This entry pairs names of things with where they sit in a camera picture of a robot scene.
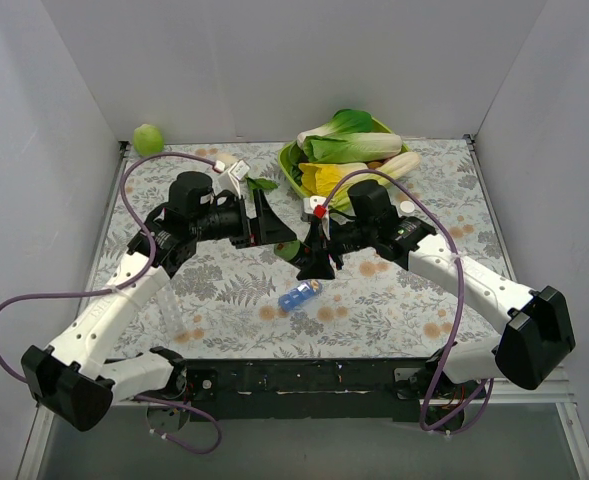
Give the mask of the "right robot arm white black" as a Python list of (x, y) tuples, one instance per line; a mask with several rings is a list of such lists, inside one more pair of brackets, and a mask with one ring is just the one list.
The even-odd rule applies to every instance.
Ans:
[(352, 185), (348, 196), (354, 214), (343, 224), (331, 219), (325, 198), (305, 201), (310, 229), (292, 262), (299, 279), (332, 280), (343, 256), (372, 248), (384, 260), (463, 300), (496, 332), (474, 343), (453, 341), (430, 358), (426, 383), (434, 395), (449, 397), (467, 381), (496, 377), (534, 390), (574, 350), (560, 291), (551, 286), (536, 291), (455, 251), (429, 223), (400, 215), (374, 180)]

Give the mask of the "green pill bottle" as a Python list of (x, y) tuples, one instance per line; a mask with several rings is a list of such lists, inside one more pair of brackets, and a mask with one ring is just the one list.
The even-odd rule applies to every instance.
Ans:
[(299, 240), (276, 244), (273, 253), (288, 264), (301, 269), (311, 258), (311, 250)]

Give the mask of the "blue weekly pill organizer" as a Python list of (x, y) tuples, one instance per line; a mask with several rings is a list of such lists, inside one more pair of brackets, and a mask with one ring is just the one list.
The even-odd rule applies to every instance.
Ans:
[(280, 296), (278, 305), (284, 312), (289, 313), (308, 300), (318, 296), (322, 292), (322, 289), (322, 284), (317, 280), (303, 281), (296, 288)]

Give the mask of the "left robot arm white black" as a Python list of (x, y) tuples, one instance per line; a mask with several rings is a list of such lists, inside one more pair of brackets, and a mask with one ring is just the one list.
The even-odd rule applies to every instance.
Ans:
[(198, 243), (227, 239), (241, 249), (295, 239), (263, 192), (255, 193), (254, 202), (256, 215), (250, 218), (243, 199), (230, 191), (214, 193), (210, 176), (179, 174), (167, 202), (130, 241), (106, 295), (92, 300), (45, 349), (32, 346), (22, 356), (32, 396), (81, 432), (97, 425), (113, 402), (145, 392), (179, 398), (187, 386), (180, 354), (155, 347), (132, 359), (108, 356), (138, 312), (195, 255)]

